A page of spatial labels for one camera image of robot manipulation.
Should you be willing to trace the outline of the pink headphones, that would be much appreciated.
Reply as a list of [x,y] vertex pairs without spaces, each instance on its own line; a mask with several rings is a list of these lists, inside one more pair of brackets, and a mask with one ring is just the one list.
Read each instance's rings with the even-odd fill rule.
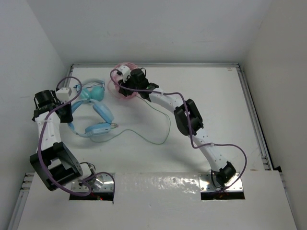
[[123,62],[119,63],[114,67],[114,71],[111,72],[111,79],[107,84],[108,91],[117,99],[132,99],[137,95],[136,92],[127,91],[120,87],[127,82],[128,78],[130,77],[130,73],[132,70],[138,69],[139,67],[130,62]]

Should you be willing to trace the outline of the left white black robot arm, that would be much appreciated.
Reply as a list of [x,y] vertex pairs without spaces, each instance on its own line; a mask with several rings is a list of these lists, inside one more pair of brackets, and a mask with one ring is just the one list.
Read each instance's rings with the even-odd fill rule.
[[54,90],[44,90],[34,96],[35,110],[32,120],[38,126],[39,146],[30,156],[30,163],[50,191],[91,174],[80,165],[62,142],[59,126],[73,121],[71,103],[64,103]]

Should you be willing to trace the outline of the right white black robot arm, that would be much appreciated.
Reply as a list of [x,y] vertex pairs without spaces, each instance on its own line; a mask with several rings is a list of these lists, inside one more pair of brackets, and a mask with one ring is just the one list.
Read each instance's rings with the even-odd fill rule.
[[185,100],[179,92],[165,92],[159,85],[149,82],[146,78],[146,70],[143,68],[130,70],[127,67],[121,67],[114,72],[121,77],[120,80],[112,80],[119,87],[120,94],[127,97],[137,92],[141,98],[172,112],[180,133],[190,138],[194,149],[200,149],[220,189],[226,189],[225,185],[235,176],[236,169],[210,141],[195,102],[192,99]]

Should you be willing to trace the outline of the light blue headphones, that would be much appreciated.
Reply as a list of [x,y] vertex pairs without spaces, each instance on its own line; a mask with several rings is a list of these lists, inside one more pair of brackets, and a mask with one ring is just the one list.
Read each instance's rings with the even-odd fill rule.
[[98,137],[118,128],[110,109],[102,102],[94,99],[79,100],[72,104],[71,112],[81,108],[81,114],[68,123],[69,129],[82,138]]

